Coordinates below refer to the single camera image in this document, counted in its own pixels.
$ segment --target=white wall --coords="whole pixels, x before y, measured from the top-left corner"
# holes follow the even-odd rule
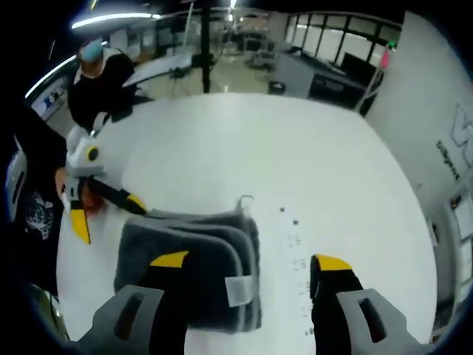
[[[268,37],[275,42],[283,42],[286,36],[287,13],[271,13],[268,19]]]
[[[455,185],[438,141],[460,177],[470,169],[452,127],[457,108],[473,120],[473,83],[447,40],[424,18],[406,13],[398,50],[366,119],[398,159],[430,216]],[[473,145],[473,131],[465,131]]]

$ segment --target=white table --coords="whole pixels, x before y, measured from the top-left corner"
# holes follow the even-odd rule
[[[294,260],[340,257],[429,340],[437,281],[429,233],[412,189],[389,150],[357,114],[269,95],[216,94],[135,107],[98,136],[106,171],[148,207],[215,213],[253,195],[261,243],[262,328],[227,335],[189,331],[187,354],[314,354],[305,336],[307,269]],[[127,214],[90,220],[86,246],[63,218],[58,290],[71,339],[113,296],[120,230]],[[297,233],[302,245],[288,248]]]

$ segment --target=black shirt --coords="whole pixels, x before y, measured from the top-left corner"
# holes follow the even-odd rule
[[[122,88],[135,72],[132,60],[117,50],[104,49],[105,66],[97,78],[78,73],[69,88],[68,104],[72,119],[87,131],[92,131],[99,112],[116,112],[131,109],[136,85]]]
[[[16,150],[14,136],[26,155],[27,173],[10,226],[13,237],[4,242],[8,244],[11,260],[28,282],[57,294],[56,256],[63,205],[54,177],[56,170],[64,166],[66,141],[33,109],[20,106],[16,113],[11,125],[2,131],[8,148],[2,154],[3,178],[5,181],[6,168]]]

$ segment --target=printed logo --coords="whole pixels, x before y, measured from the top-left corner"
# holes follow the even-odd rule
[[[457,112],[453,120],[452,140],[458,149],[462,149],[462,156],[469,167],[473,166],[473,120],[466,116],[464,109],[457,105]]]
[[[52,226],[52,203],[44,201],[40,194],[33,192],[27,201],[26,220],[31,229],[41,233],[43,240],[48,239]]]

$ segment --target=ceiling light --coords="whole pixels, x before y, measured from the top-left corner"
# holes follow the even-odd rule
[[[151,18],[151,13],[112,13],[110,15],[96,16],[88,18],[87,20],[82,20],[75,22],[71,28],[74,30],[76,28],[86,26],[88,24],[94,24],[97,22],[115,20],[117,18]]]
[[[92,3],[90,4],[90,10],[94,10],[95,5],[98,3],[98,0],[92,0]]]
[[[39,79],[38,82],[36,84],[34,84],[31,89],[28,90],[27,94],[24,96],[24,98],[27,98],[28,96],[31,95],[31,93],[33,91],[35,91],[42,83],[44,83],[52,74],[54,74],[55,72],[57,72],[58,70],[60,70],[60,68],[62,68],[64,65],[66,65],[67,63],[73,61],[75,59],[75,55],[73,55],[72,57],[66,59],[65,61],[63,61],[62,63],[58,64],[56,67],[54,67],[54,69],[52,69],[50,72],[48,72],[43,78]]]

